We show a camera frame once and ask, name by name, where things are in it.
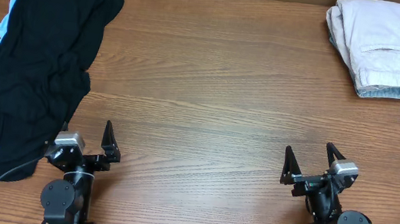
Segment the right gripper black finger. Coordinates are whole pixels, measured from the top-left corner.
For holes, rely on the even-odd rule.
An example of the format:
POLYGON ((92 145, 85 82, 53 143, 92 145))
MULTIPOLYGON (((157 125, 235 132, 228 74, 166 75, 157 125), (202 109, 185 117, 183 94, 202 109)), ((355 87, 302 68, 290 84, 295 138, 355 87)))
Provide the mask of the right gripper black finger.
POLYGON ((327 152, 327 158, 328 158, 328 164, 329 166, 332 165, 336 160, 344 160, 345 156, 343 156, 339 150, 336 148, 334 143, 328 142, 326 144, 326 152, 327 152))
POLYGON ((280 176, 280 183, 286 185, 294 184, 301 176, 301 170, 296 161, 293 149, 291 146, 288 145, 286 147, 282 175, 280 176))

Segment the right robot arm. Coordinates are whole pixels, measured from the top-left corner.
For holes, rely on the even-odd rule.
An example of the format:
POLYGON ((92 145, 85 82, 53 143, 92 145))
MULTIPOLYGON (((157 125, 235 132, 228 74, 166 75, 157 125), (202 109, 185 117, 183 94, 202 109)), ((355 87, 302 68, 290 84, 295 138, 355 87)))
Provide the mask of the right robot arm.
POLYGON ((361 212, 342 210, 339 201, 339 194, 356 181, 358 166, 347 160, 334 143, 327 143, 326 149, 328 169, 318 176, 304 176, 292 147, 287 146, 279 181, 292 185, 293 196, 305 198, 306 210, 312 216, 308 224, 372 224, 361 212))

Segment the black t-shirt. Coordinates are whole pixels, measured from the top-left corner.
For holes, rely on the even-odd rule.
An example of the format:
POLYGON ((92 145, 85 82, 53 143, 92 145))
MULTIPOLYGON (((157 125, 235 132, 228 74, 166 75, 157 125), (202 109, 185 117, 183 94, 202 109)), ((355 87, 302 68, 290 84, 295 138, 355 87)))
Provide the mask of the black t-shirt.
POLYGON ((0 39, 0 178, 35 171, 91 84, 104 29, 124 0, 16 0, 0 39))

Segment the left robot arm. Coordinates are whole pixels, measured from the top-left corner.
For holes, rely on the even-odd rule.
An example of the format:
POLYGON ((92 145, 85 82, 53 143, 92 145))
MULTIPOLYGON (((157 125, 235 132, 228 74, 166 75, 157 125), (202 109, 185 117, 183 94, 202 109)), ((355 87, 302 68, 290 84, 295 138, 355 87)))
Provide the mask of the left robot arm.
POLYGON ((88 219, 94 174, 108 171, 111 163, 121 159, 112 122, 104 129, 102 154, 84 155, 84 146, 79 132, 64 130, 46 150, 48 163, 62 171, 63 178, 51 181, 41 191, 42 224, 95 224, 88 219))

